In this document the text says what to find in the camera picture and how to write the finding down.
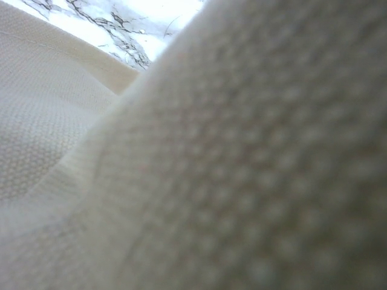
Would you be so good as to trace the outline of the beige canvas tote bag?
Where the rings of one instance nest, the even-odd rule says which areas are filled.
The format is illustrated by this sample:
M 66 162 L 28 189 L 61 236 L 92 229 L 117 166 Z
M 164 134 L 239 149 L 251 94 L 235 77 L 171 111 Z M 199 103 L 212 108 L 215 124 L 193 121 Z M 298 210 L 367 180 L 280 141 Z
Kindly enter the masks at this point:
M 1 4 L 2 289 L 385 289 L 386 2 L 209 1 L 146 71 Z

